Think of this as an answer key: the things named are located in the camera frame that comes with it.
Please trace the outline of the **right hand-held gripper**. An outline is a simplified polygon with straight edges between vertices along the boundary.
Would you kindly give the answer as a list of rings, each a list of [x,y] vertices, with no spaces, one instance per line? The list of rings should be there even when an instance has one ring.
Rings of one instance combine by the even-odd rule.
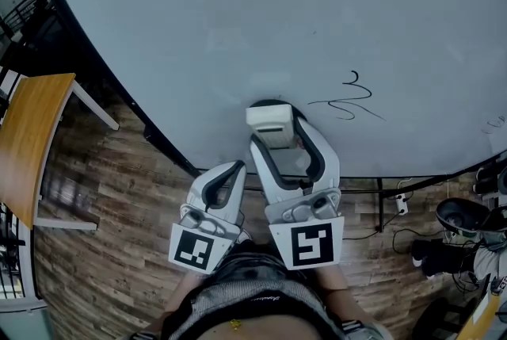
[[[269,203],[269,230],[287,269],[336,265],[344,232],[344,217],[338,211],[340,161],[322,133],[303,118],[295,120],[295,131],[311,158],[306,170],[311,195],[304,196],[301,180],[280,173],[258,137],[250,138],[250,154]]]

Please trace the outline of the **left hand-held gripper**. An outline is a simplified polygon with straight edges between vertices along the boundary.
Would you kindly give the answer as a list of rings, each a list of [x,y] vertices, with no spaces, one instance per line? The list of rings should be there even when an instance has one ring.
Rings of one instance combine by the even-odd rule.
[[[194,180],[181,206],[181,220],[171,229],[170,262],[211,274],[242,232],[246,181],[243,161],[222,163]]]

